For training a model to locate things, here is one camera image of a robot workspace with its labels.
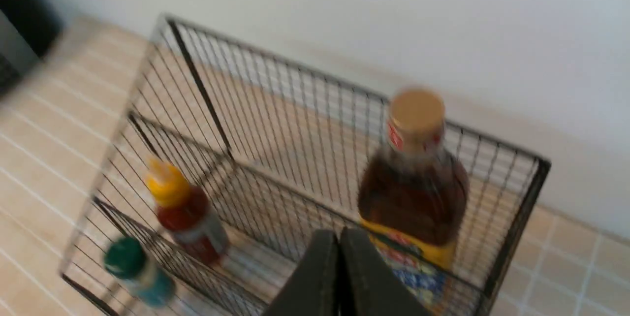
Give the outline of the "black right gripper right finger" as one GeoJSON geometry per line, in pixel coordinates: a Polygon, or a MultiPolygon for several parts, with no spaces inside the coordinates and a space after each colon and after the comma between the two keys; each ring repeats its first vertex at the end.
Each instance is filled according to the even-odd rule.
{"type": "Polygon", "coordinates": [[[341,316],[431,315],[394,276],[364,230],[342,230],[340,256],[341,316]]]}

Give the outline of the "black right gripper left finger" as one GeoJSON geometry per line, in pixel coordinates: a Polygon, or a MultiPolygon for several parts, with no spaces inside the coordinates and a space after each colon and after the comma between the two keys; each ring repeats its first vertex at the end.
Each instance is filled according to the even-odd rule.
{"type": "Polygon", "coordinates": [[[337,316],[339,242],[335,233],[317,229],[308,248],[265,316],[337,316]]]}

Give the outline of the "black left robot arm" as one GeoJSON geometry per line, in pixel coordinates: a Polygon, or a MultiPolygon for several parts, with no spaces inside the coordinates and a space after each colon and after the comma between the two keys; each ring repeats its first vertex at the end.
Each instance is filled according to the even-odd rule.
{"type": "Polygon", "coordinates": [[[0,0],[1,97],[33,72],[63,29],[47,0],[0,0]]]}

